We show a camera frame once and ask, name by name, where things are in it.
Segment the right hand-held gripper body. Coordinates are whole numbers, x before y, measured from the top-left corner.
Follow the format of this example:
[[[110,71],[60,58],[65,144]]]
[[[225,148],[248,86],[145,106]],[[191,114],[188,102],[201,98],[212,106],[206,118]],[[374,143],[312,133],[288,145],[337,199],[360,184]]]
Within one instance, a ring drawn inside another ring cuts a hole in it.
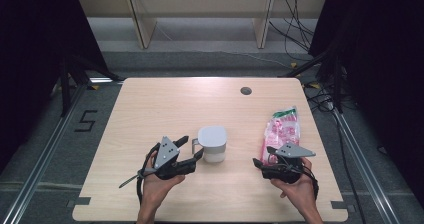
[[[276,154],[271,154],[277,158],[277,163],[264,164],[264,168],[261,170],[264,179],[279,179],[289,184],[298,181],[302,174],[306,174],[312,180],[315,179],[301,160],[302,157],[315,156],[313,151],[292,143],[287,143],[277,150]]]

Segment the beige wooden shelf unit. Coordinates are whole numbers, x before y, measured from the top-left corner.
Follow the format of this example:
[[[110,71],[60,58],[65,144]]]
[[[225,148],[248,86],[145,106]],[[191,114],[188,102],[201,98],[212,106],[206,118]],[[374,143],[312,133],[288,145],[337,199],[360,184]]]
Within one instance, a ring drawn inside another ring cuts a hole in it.
[[[249,18],[257,47],[265,47],[269,20],[296,12],[317,19],[325,0],[79,0],[88,17],[128,17],[133,20],[139,46],[146,49],[159,18]]]

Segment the clear container with grey lid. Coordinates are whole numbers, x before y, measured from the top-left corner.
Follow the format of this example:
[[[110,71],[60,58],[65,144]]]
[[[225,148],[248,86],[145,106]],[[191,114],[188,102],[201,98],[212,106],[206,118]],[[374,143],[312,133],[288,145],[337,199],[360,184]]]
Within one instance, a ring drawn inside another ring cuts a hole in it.
[[[223,126],[202,127],[192,140],[192,153],[196,147],[203,148],[203,158],[208,163],[220,163],[225,160],[227,132]]]

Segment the long metal floor rail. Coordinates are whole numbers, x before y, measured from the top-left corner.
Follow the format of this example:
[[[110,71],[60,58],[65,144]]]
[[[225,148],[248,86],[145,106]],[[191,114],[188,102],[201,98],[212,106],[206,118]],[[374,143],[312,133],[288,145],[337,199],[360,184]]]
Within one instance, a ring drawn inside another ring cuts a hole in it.
[[[58,124],[50,136],[47,144],[41,152],[35,166],[31,170],[28,178],[19,189],[18,195],[12,202],[9,210],[6,212],[5,218],[0,224],[19,224],[23,214],[25,213],[38,183],[44,175],[60,141],[65,133],[65,130],[74,114],[74,110],[86,90],[86,85],[79,85],[71,98],[69,109],[60,117]]]
[[[366,157],[361,150],[358,141],[356,140],[350,126],[348,125],[345,117],[337,109],[333,111],[337,123],[340,125],[339,130],[342,132],[342,136],[345,138],[347,147],[351,152],[352,158],[361,174],[362,179],[368,189],[370,196],[372,197],[380,216],[385,224],[400,224],[399,218],[394,211],[393,205],[388,199],[382,185],[377,180],[376,175]]]

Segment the black curtain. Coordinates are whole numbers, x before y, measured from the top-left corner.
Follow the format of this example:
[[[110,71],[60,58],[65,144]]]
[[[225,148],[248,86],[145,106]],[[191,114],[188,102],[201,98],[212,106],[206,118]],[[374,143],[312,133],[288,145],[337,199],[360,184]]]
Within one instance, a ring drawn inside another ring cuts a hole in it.
[[[310,53],[324,51],[344,21],[351,92],[424,206],[424,0],[326,0]]]
[[[0,173],[63,73],[105,71],[79,0],[0,0]]]

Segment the person's left hand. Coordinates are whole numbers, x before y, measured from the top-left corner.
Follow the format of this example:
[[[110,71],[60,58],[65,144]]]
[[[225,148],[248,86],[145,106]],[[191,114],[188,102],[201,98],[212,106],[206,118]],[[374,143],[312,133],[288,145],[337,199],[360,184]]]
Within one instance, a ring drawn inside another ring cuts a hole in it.
[[[171,189],[185,180],[184,175],[177,175],[168,180],[162,180],[155,174],[148,175],[143,182],[141,212],[155,212]]]

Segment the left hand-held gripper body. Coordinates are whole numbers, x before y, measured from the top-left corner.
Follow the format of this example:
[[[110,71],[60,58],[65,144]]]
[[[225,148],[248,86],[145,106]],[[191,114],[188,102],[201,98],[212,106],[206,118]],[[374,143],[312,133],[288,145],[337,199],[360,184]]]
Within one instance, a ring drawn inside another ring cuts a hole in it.
[[[162,180],[168,180],[177,175],[193,173],[196,170],[196,162],[193,161],[193,157],[178,162],[177,159],[179,154],[180,148],[175,146],[174,141],[164,136],[159,144],[159,149],[153,164],[155,175]]]

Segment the black metal stand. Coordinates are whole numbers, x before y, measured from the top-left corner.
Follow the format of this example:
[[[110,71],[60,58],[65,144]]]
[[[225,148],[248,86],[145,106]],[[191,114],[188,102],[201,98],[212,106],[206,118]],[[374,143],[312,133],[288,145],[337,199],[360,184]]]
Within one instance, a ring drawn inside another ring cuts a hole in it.
[[[329,79],[333,80],[333,94],[331,95],[333,105],[339,113],[343,112],[341,104],[341,64],[340,64],[340,48],[328,47],[324,52],[314,57],[312,60],[307,61],[299,68],[295,68],[284,78],[292,78],[298,76],[304,71],[312,68],[316,64],[321,64],[316,77],[320,82],[327,82]]]
[[[90,81],[86,70],[94,70],[112,81],[123,81],[123,78],[110,72],[106,67],[95,64],[78,55],[68,55],[60,63],[60,82],[62,93],[62,116],[71,108],[71,94],[68,76],[71,76],[77,85],[87,85]]]

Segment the person's right hand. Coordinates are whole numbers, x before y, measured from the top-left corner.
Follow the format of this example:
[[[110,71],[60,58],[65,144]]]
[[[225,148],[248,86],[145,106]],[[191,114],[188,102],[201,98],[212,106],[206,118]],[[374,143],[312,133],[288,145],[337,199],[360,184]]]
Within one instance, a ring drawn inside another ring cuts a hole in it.
[[[282,191],[280,197],[287,197],[302,216],[317,211],[312,179],[306,174],[302,174],[299,180],[293,184],[279,179],[272,179],[271,184]]]

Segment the red and white plastic bag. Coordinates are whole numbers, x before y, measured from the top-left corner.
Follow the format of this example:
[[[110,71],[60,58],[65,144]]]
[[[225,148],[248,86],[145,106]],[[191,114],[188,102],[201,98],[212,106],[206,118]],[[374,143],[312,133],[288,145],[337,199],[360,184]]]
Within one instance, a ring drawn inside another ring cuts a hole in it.
[[[264,131],[262,154],[260,160],[265,165],[277,163],[277,158],[271,155],[267,148],[279,149],[287,143],[298,144],[300,140],[300,125],[295,106],[276,111],[268,121]]]

